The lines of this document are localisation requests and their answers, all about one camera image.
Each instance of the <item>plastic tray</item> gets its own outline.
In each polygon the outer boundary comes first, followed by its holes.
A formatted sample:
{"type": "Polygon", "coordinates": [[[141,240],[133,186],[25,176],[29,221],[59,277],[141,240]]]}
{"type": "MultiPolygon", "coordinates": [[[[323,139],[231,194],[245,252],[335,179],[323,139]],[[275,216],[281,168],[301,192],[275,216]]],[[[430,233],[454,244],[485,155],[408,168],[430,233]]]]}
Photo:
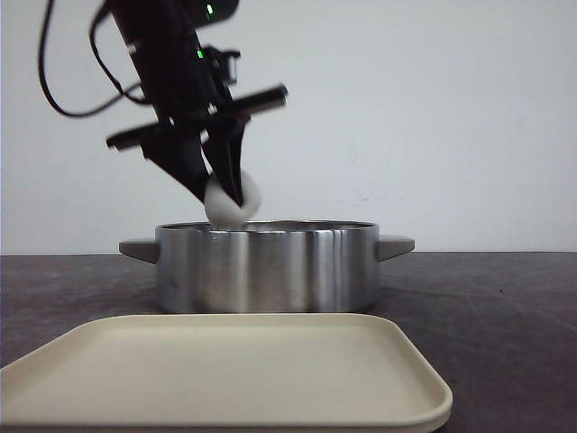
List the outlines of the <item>plastic tray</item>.
{"type": "Polygon", "coordinates": [[[422,433],[452,401],[394,323],[360,314],[106,318],[2,369],[4,425],[422,433]]]}

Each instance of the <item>metal pot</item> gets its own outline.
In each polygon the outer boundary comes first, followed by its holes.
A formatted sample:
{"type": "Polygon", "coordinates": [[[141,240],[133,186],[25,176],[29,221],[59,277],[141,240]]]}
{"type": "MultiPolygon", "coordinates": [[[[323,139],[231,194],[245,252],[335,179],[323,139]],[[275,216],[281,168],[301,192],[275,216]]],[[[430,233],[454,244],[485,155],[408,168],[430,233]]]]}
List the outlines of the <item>metal pot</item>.
{"type": "Polygon", "coordinates": [[[156,240],[120,252],[157,265],[160,305],[191,312],[343,312],[375,300],[378,262],[413,239],[379,236],[372,223],[254,221],[234,231],[208,223],[158,226],[156,240]]]}

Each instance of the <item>white background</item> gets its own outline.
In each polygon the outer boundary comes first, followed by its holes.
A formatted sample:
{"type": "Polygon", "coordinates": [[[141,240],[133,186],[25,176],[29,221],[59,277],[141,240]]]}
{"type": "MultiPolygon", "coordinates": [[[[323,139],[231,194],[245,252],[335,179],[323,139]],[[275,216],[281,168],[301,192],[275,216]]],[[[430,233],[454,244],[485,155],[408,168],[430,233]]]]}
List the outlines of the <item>white background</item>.
{"type": "MultiPolygon", "coordinates": [[[[56,2],[48,78],[70,109],[114,93],[88,47],[98,5],[56,2]]],[[[2,2],[2,253],[115,253],[206,219],[140,150],[105,147],[150,109],[51,110],[36,76],[43,7],[2,2]]],[[[574,0],[242,0],[199,35],[242,52],[236,95],[288,87],[288,107],[245,134],[258,218],[375,221],[421,251],[575,251],[575,23],[574,0]]],[[[98,38],[136,80],[114,22],[98,38]]]]}

